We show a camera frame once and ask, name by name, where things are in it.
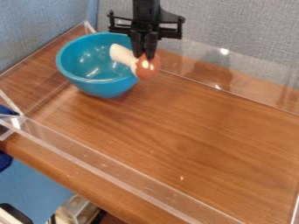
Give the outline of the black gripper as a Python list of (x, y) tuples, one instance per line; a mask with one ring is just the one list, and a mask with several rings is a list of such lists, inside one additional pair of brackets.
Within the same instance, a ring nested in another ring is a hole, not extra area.
[(155, 58), (159, 39), (183, 38), (183, 23), (186, 22), (186, 18), (174, 15), (163, 9), (158, 11), (156, 20), (118, 17), (114, 11), (107, 16), (110, 19), (108, 30), (115, 33), (130, 34), (132, 51), (136, 58), (143, 55), (143, 52), (148, 60)]

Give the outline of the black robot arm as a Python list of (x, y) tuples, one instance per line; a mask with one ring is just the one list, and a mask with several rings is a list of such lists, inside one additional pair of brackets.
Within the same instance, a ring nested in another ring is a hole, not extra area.
[(132, 0), (132, 5), (131, 18), (116, 16), (115, 12), (110, 11), (108, 31), (130, 37), (136, 58), (144, 54), (146, 58), (152, 60), (162, 39), (183, 38), (186, 18), (164, 10), (160, 0)]

